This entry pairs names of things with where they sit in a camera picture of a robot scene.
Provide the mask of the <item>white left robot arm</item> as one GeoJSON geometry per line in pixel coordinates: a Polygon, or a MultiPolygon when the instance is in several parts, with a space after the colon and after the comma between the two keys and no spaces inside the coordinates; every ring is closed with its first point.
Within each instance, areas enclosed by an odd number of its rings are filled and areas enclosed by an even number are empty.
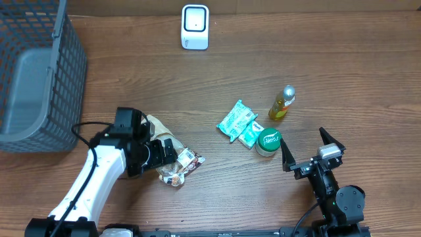
{"type": "Polygon", "coordinates": [[[97,223],[114,183],[175,163],[178,142],[168,135],[140,137],[109,134],[90,145],[72,187],[49,216],[32,219],[25,236],[98,236],[97,223]]]}

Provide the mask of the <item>yellow liquid bottle silver cap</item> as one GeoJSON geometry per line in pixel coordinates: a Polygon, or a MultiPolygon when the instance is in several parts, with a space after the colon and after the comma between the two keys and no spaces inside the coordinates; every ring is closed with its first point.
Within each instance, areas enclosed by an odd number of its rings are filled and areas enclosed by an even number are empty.
{"type": "Polygon", "coordinates": [[[269,110],[268,116],[272,120],[282,120],[290,107],[295,101],[295,88],[287,85],[277,96],[272,108],[269,110]]]}

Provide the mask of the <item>mint green wipes pack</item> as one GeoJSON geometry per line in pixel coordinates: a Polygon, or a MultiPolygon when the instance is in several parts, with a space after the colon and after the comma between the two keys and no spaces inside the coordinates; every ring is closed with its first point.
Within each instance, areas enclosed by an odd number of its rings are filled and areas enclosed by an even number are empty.
{"type": "Polygon", "coordinates": [[[239,99],[232,110],[216,127],[230,138],[230,143],[233,143],[246,129],[247,125],[257,117],[258,114],[254,113],[248,106],[245,106],[242,100],[239,99]]]}

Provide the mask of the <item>brown teal snack bag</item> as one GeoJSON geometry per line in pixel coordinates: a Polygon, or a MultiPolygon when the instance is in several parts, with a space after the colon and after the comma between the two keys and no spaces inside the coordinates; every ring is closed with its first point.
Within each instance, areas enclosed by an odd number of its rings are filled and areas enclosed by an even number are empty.
{"type": "Polygon", "coordinates": [[[156,168],[159,179],[174,187],[183,185],[185,177],[201,166],[205,162],[205,158],[178,140],[159,119],[152,115],[147,115],[147,119],[155,126],[155,132],[151,139],[158,139],[162,142],[171,139],[177,153],[175,163],[156,168]]]}

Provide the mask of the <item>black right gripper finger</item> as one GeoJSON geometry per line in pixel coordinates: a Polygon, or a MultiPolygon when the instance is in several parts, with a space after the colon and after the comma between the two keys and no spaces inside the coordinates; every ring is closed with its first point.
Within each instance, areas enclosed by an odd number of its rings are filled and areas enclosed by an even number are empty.
{"type": "Polygon", "coordinates": [[[341,152],[345,151],[345,146],[331,136],[323,127],[319,128],[319,132],[324,145],[335,144],[341,152]]]}
{"type": "Polygon", "coordinates": [[[282,151],[282,168],[283,171],[289,172],[291,167],[296,165],[296,162],[283,138],[280,140],[280,145],[282,151]]]}

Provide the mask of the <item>green lid white jar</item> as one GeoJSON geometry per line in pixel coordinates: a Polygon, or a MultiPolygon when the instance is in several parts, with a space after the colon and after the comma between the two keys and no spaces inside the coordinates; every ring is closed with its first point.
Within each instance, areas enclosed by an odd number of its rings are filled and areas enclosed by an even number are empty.
{"type": "Polygon", "coordinates": [[[275,128],[265,128],[258,136],[256,151],[263,157],[274,155],[281,146],[281,133],[275,128]]]}

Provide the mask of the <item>teal white tissue pack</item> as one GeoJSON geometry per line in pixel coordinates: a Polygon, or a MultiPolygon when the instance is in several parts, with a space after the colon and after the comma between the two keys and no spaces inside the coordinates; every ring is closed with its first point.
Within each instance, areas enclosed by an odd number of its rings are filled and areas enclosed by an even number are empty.
{"type": "Polygon", "coordinates": [[[238,140],[247,148],[251,149],[256,143],[258,136],[264,130],[255,120],[250,122],[244,131],[239,135],[238,140]]]}

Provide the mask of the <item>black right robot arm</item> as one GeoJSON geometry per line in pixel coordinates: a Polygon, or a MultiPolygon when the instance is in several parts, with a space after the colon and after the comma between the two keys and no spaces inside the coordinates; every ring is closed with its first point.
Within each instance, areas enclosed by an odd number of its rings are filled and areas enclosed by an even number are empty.
{"type": "Polygon", "coordinates": [[[333,170],[343,164],[346,147],[324,128],[319,128],[324,143],[309,161],[296,163],[287,144],[280,140],[283,171],[294,172],[295,179],[307,178],[316,203],[299,219],[292,236],[370,236],[361,226],[364,220],[365,192],[354,185],[339,187],[333,170]]]}

